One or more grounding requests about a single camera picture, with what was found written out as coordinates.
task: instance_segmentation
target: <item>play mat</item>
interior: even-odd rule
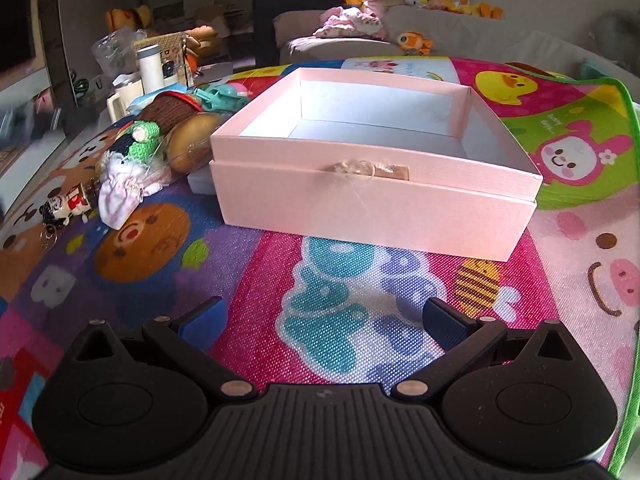
[[[255,96],[298,66],[232,79]],[[46,464],[31,409],[89,319],[139,326],[216,294],[228,304],[228,322],[208,353],[261,388],[270,382],[389,387],[442,352],[421,328],[420,310],[430,296],[516,328],[558,317],[618,406],[622,430],[604,461],[619,471],[638,414],[629,391],[640,306],[638,123],[626,90],[613,80],[554,80],[444,57],[305,66],[476,88],[545,177],[538,209],[511,259],[495,263],[231,227],[216,199],[192,194],[184,179],[145,198],[119,232],[98,216],[73,221],[43,252],[37,208],[89,179],[116,126],[53,170],[0,233],[0,479],[26,480]]]

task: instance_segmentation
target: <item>pink box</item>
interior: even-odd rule
[[[472,88],[379,72],[299,68],[211,146],[227,224],[489,260],[508,259],[542,184]],[[366,174],[335,171],[353,161]]]

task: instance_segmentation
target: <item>green mat border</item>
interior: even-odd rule
[[[622,81],[619,81],[618,79],[614,79],[612,77],[601,77],[598,79],[587,79],[587,80],[575,80],[569,77],[566,77],[566,78],[548,77],[548,76],[543,76],[534,72],[528,72],[527,70],[523,70],[521,68],[517,68],[511,65],[507,65],[507,66],[509,66],[510,68],[516,69],[519,72],[524,72],[532,77],[536,77],[539,79],[546,79],[548,81],[567,83],[574,86],[605,85],[605,84],[615,86],[620,92],[620,94],[622,95],[622,99],[625,102],[626,115],[631,124],[631,134],[634,140],[634,147],[636,149],[636,167],[638,168],[638,180],[640,181],[640,124],[638,123],[638,115],[636,114],[636,110],[634,108],[633,99],[629,94],[629,90],[626,89],[626,86],[622,83]],[[622,425],[620,426],[620,432],[618,433],[618,440],[616,441],[616,445],[613,449],[611,459],[609,460],[609,473],[611,473],[616,478],[620,475],[620,471],[622,470],[623,465],[625,465],[625,458],[629,450],[629,444],[631,443],[631,438],[634,436],[634,433],[636,432],[636,427],[638,426],[638,420],[640,418],[640,414],[638,413],[639,410],[640,410],[640,337],[637,337],[634,371],[631,377],[631,388],[629,391],[628,399],[626,401],[626,409],[622,418]]]

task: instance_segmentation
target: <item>metal screw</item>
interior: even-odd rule
[[[408,381],[402,381],[396,386],[396,390],[406,395],[407,397],[418,397],[424,395],[428,391],[429,387],[422,381],[416,381],[409,379]]]
[[[254,390],[254,387],[247,381],[233,380],[227,381],[220,386],[220,390],[229,397],[244,397],[250,394]]]

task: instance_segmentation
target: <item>television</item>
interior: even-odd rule
[[[31,0],[0,0],[0,73],[36,56],[31,24]]]

